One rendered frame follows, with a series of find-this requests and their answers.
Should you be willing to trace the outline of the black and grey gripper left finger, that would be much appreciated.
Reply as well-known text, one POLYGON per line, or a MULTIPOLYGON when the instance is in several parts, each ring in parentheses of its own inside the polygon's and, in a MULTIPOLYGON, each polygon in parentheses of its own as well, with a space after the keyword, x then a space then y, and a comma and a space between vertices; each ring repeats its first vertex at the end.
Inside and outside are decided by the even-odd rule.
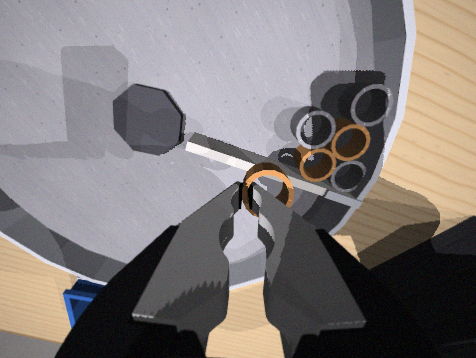
POLYGON ((209 333, 226 316, 229 260, 243 183, 237 181, 179 224, 170 225, 95 296, 54 358, 172 356, 181 330, 209 333), (234 209, 234 213, 233 213, 234 209))

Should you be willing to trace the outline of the blue open-top crate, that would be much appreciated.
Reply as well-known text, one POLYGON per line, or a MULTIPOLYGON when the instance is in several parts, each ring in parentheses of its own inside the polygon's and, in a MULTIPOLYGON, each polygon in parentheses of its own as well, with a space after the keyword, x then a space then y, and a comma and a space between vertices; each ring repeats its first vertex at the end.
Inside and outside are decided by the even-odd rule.
POLYGON ((77 281, 73 287, 63 292, 71 328, 104 286, 105 285, 93 283, 77 276, 77 281))

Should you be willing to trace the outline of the grey metal bushing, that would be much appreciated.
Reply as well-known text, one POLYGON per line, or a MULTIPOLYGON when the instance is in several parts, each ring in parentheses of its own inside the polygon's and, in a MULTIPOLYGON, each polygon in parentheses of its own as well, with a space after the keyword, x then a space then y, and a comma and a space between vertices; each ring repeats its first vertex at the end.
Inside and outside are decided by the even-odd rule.
POLYGON ((327 178, 327 180, 337 191, 350 192, 360 187, 366 180, 366 176, 366 167, 359 160, 354 159, 352 161, 342 161, 336 158, 335 170, 333 171, 332 175, 327 178), (344 175, 335 177, 337 171, 341 167, 348 164, 351 164, 349 170, 344 175))
POLYGON ((336 124, 334 118, 329 113, 314 106, 305 106, 293 115, 290 122, 290 129, 294 137, 303 147, 319 149, 331 141, 335 134, 336 124), (303 122, 313 115, 320 115, 321 117, 322 122, 319 131, 313 136, 301 137, 300 129, 303 122))
POLYGON ((338 102, 339 113, 345 118, 363 127, 373 126, 384 120, 392 109, 393 94, 387 86, 377 83, 357 82, 348 86, 338 102), (356 117, 355 106, 359 97, 366 91, 371 93, 368 109, 356 117))

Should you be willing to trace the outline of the bronze bushing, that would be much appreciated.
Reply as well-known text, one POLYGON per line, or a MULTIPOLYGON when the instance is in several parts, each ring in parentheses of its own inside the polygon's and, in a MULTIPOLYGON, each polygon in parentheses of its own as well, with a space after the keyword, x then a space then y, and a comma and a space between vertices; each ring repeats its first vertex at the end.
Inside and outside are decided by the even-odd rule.
POLYGON ((337 159, 342 161, 352 161, 363 155, 370 144, 370 134, 368 130, 345 118, 338 118, 335 120, 335 123, 335 134, 325 147, 331 151, 337 159), (348 129, 352 129, 353 131, 352 138, 345 146, 335 149, 337 138, 348 129))
POLYGON ((308 149, 300 144, 294 152, 294 162, 301 175, 311 182, 327 179, 336 167, 335 156, 325 146, 319 149, 308 149), (321 161, 316 166, 303 167, 305 160, 316 152, 323 152, 321 161))
POLYGON ((258 177, 264 175, 273 175, 275 177, 280 178, 283 181, 283 188, 279 195, 275 198, 280 200, 289 208, 291 207, 294 201, 294 189, 292 186, 291 181, 285 174, 285 172, 277 165, 273 163, 266 163, 261 162, 252 166, 247 172, 243 179, 243 187, 242 187, 242 201, 244 203, 245 208, 253 215, 258 217, 252 209, 249 209, 249 199, 248 199, 248 188, 249 185, 258 177))

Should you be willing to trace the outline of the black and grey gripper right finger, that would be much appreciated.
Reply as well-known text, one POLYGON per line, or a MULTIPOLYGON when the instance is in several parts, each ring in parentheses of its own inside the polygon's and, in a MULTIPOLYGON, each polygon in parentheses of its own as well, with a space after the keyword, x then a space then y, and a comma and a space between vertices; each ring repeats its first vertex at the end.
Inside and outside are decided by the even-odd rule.
POLYGON ((247 191, 266 248, 265 315, 284 358, 304 334, 322 339, 326 358, 441 358, 398 298, 328 232, 257 183, 247 191))

